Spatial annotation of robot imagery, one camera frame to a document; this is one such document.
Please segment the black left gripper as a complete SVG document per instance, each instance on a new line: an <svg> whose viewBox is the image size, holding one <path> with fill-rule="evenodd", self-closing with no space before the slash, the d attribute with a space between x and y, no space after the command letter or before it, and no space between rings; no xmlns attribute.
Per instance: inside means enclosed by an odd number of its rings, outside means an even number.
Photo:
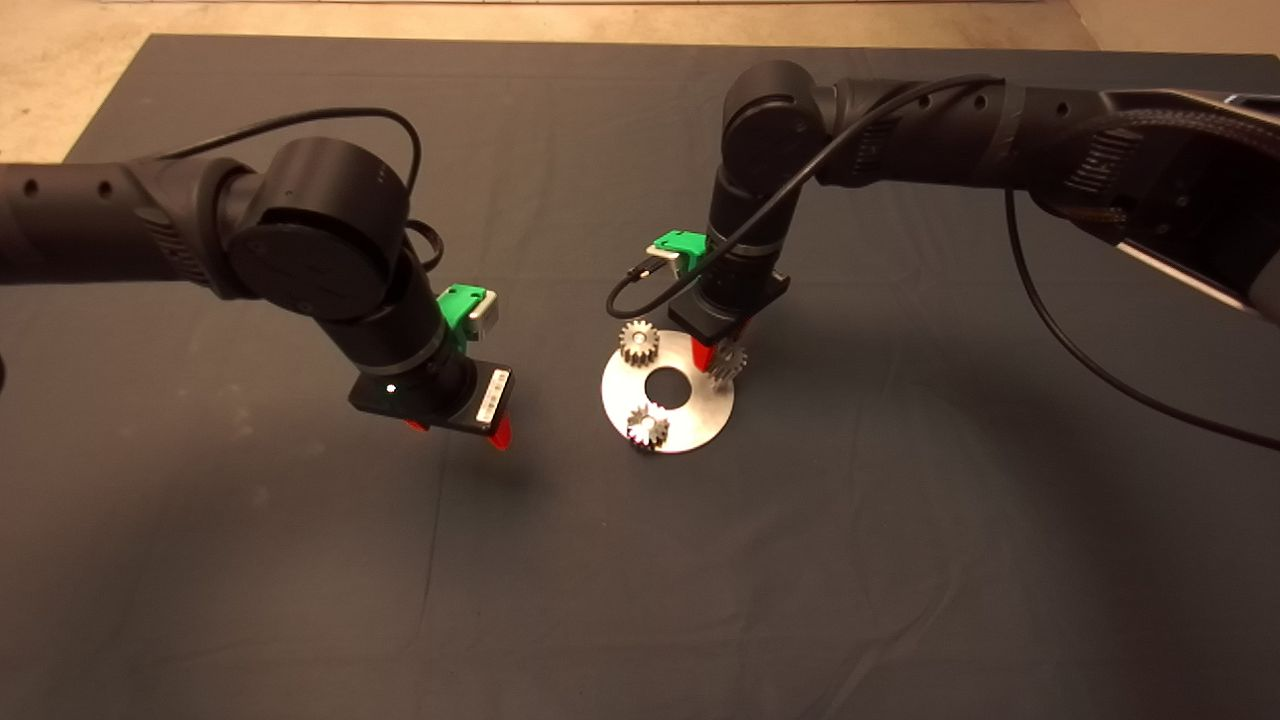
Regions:
<svg viewBox="0 0 1280 720"><path fill-rule="evenodd" d="M506 451L512 443L507 411L513 388L511 366L451 355L399 375L362 373L348 402L361 413L402 420L415 432L442 428L483 436Z"/></svg>

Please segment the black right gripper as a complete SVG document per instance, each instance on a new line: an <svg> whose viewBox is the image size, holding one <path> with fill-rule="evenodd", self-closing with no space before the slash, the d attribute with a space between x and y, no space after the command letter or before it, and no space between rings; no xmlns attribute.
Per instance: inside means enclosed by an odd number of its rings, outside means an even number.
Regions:
<svg viewBox="0 0 1280 720"><path fill-rule="evenodd" d="M668 302L668 318L690 334L694 366L709 374L716 364L714 345L742 337L758 315L791 286L777 270L749 274L744 281L732 272L707 272Z"/></svg>

